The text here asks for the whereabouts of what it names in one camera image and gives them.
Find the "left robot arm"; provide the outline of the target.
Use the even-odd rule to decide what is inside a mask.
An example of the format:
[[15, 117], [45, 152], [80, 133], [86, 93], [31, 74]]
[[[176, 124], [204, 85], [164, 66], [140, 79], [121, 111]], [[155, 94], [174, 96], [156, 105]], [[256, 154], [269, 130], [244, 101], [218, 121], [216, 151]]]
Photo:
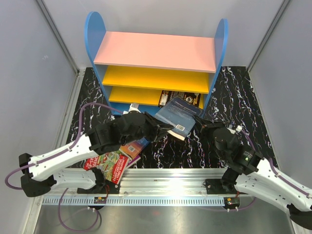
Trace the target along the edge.
[[24, 153], [19, 156], [22, 170], [21, 188], [27, 197], [37, 197], [60, 188], [78, 188], [99, 194], [106, 187], [101, 169], [70, 169], [89, 158], [116, 151], [120, 146], [147, 139], [157, 142], [174, 126], [164, 123], [147, 112], [130, 111], [100, 124], [72, 142], [40, 156]]

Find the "Jane Eyre blue orange book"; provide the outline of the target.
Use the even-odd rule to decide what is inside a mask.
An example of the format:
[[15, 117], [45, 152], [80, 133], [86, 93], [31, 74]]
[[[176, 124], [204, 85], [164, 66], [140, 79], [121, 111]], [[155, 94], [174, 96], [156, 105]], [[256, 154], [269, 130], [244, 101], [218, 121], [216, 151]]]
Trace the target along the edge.
[[150, 142], [145, 138], [142, 138], [137, 141], [133, 141], [131, 143], [127, 143], [126, 145], [120, 146], [120, 151], [128, 156], [130, 159], [134, 159], [137, 157], [140, 152], [149, 144]]

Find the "black Treehouse book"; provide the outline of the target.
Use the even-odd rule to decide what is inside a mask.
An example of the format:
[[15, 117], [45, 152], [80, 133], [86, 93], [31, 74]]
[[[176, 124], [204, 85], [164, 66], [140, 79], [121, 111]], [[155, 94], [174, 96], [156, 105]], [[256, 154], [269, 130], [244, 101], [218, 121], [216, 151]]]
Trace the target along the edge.
[[166, 90], [163, 90], [161, 92], [158, 107], [165, 106], [167, 102], [169, 102], [171, 99], [175, 97], [180, 97], [189, 104], [192, 104], [193, 106], [203, 109], [202, 94], [190, 92], [166, 91]]

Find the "blue pink yellow bookshelf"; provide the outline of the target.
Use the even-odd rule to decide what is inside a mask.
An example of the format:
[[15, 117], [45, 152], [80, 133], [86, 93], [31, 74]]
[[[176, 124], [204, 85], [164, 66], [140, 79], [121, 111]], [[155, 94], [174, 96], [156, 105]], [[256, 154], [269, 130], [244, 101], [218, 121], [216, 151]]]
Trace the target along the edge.
[[108, 31], [96, 11], [84, 25], [87, 55], [114, 115], [132, 103], [155, 114], [163, 91], [199, 94], [199, 107], [205, 111], [228, 35], [227, 19], [220, 20], [212, 38]]

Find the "red Storey Treehouse book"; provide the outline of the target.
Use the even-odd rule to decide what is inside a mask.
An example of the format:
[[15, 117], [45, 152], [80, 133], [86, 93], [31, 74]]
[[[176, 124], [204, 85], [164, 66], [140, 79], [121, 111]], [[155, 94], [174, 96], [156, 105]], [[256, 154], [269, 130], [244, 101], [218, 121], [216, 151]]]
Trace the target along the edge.
[[114, 151], [87, 159], [83, 168], [85, 170], [100, 169], [106, 180], [119, 184], [129, 161], [129, 158], [121, 151]]

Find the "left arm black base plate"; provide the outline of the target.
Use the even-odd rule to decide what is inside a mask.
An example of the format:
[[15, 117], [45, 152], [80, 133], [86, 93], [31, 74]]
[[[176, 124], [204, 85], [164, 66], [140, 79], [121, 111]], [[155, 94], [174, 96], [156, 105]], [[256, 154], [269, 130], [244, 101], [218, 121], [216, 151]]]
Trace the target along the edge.
[[95, 185], [93, 188], [85, 190], [82, 188], [77, 188], [78, 194], [105, 194], [108, 192], [108, 194], [119, 194], [120, 185], [115, 184], [109, 180], [105, 180], [105, 185]]

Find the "Nineteen Eighty-Four grey-blue book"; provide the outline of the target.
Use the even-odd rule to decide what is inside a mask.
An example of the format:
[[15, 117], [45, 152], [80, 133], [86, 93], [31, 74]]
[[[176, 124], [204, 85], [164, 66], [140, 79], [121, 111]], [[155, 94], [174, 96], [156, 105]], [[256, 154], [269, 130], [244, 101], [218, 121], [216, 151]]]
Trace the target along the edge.
[[195, 125], [194, 116], [199, 117], [202, 112], [203, 109], [189, 104], [180, 97], [175, 97], [155, 114], [155, 118], [171, 124], [174, 128], [168, 133], [180, 140], [185, 140]]

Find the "aluminium rail base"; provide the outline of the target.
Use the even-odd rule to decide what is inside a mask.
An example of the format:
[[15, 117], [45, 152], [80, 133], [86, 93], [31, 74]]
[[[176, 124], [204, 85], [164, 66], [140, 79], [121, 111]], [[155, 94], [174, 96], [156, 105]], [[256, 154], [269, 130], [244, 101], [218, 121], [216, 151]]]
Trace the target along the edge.
[[[227, 195], [221, 178], [227, 169], [127, 169], [119, 182], [119, 196], [206, 196]], [[32, 196], [60, 192], [66, 188], [77, 193], [95, 185], [104, 186], [101, 170], [92, 168], [66, 168], [59, 170], [44, 181], [35, 179]]]

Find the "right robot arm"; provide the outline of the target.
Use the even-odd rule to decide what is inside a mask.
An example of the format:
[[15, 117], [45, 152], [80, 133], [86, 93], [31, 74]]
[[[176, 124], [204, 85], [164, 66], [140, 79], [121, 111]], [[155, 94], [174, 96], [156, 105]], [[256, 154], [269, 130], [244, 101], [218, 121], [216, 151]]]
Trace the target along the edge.
[[297, 225], [312, 228], [312, 190], [274, 167], [273, 160], [257, 152], [253, 144], [243, 145], [237, 136], [241, 126], [229, 129], [222, 122], [198, 116], [195, 131], [208, 142], [216, 155], [228, 165], [221, 178], [221, 189], [231, 194], [250, 194], [274, 205], [290, 216]]

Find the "purple 117-Storey Treehouse book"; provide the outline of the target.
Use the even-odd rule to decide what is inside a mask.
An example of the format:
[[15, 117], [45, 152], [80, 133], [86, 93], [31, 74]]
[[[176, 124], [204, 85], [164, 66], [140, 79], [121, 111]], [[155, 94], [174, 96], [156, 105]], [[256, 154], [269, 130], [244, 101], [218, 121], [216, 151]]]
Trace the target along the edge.
[[135, 163], [137, 163], [139, 160], [141, 159], [140, 155], [137, 155], [134, 159], [132, 159], [128, 165], [127, 165], [127, 169], [132, 167]]

